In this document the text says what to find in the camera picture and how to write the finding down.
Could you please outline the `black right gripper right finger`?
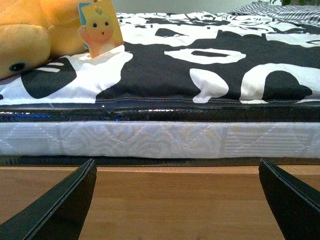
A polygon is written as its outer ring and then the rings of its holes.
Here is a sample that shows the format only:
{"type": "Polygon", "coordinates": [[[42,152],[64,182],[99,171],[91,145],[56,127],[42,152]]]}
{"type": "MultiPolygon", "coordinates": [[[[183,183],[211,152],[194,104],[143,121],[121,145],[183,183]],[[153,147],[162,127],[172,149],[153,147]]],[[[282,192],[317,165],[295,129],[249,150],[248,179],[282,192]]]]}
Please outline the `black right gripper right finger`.
{"type": "Polygon", "coordinates": [[[320,192],[262,159],[259,180],[271,212],[286,240],[320,238],[320,192]]]}

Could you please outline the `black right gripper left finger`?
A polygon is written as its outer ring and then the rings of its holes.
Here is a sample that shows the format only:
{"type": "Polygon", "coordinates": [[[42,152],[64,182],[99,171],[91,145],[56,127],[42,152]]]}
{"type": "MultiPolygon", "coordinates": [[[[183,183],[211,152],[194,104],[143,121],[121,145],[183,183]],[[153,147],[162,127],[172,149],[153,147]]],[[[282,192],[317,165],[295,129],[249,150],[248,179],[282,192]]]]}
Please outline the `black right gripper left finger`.
{"type": "Polygon", "coordinates": [[[28,207],[0,225],[2,240],[77,240],[97,179],[97,165],[86,161],[28,207]]]}

